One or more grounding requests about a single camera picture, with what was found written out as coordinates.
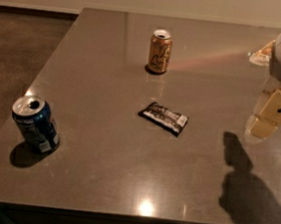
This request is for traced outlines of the orange soda can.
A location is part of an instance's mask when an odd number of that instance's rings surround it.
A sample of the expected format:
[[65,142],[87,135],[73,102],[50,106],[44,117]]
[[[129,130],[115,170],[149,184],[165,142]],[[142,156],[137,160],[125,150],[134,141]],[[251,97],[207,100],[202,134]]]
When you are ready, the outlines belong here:
[[147,66],[155,74],[163,74],[167,71],[171,52],[172,38],[169,31],[155,30],[150,41],[150,51]]

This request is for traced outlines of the blue soda can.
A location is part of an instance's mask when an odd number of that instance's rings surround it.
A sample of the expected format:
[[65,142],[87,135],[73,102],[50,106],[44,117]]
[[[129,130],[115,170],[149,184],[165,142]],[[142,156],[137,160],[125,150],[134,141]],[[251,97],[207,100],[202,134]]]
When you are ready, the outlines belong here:
[[30,149],[36,153],[52,152],[60,137],[52,110],[42,97],[23,96],[13,104],[12,117]]

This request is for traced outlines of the black snack bar wrapper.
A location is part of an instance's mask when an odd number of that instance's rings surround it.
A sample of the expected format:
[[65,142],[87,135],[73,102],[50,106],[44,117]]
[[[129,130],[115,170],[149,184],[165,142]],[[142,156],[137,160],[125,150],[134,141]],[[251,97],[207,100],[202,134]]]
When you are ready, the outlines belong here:
[[187,115],[172,112],[170,109],[161,106],[157,102],[153,102],[142,111],[139,111],[139,116],[156,123],[158,126],[168,130],[175,136],[181,134],[189,120]]

